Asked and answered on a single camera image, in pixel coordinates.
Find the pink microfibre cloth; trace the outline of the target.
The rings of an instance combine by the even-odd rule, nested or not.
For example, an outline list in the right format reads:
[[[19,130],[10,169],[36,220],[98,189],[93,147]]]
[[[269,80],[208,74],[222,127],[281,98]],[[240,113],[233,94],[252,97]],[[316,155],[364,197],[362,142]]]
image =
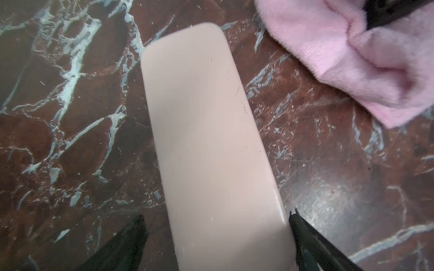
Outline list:
[[[434,6],[367,28],[364,1],[256,1],[269,34],[387,128],[434,103]]]

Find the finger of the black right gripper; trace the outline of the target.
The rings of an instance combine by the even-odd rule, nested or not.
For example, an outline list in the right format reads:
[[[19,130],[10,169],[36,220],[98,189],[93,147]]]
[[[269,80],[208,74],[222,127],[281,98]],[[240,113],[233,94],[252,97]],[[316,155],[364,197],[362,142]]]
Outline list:
[[[391,23],[431,2],[433,0],[368,0],[363,6],[367,30]]]

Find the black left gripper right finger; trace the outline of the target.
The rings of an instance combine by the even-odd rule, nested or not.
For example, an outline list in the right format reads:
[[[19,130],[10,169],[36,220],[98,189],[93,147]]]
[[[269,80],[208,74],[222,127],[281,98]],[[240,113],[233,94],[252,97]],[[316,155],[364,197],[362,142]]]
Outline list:
[[[337,247],[293,210],[289,223],[296,243],[296,264],[300,271],[362,271]]]

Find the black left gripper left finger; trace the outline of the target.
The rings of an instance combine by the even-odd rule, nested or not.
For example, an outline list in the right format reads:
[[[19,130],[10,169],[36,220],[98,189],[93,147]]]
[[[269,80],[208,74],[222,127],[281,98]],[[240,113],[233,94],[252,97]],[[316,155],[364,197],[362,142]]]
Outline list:
[[[142,215],[136,216],[77,271],[136,271],[149,233]]]

